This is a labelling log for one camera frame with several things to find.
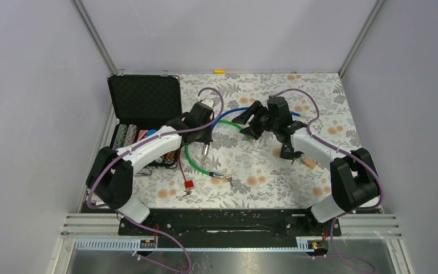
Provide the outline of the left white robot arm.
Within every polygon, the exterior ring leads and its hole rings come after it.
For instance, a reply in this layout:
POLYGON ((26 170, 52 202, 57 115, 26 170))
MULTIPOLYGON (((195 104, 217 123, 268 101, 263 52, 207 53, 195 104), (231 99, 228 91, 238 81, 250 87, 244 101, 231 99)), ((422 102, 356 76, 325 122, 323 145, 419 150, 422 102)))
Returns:
POLYGON ((189 112, 168 122, 154 134, 122 148, 99 150, 86 185, 106 206, 132 220, 142 235, 153 230, 149 208, 133 193, 133 177, 160 156, 186 144, 203 142, 212 126, 214 112, 210 99, 199 100, 189 112))

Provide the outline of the padlock keys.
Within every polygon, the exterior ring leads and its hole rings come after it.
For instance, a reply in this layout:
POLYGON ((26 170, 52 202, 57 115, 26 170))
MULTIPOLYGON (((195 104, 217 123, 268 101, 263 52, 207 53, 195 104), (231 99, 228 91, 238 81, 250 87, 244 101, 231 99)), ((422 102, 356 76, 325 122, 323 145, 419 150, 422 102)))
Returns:
POLYGON ((291 165, 293 165, 294 163, 302 163, 302 161, 303 161, 302 158, 294 158, 294 159, 291 161, 291 165))

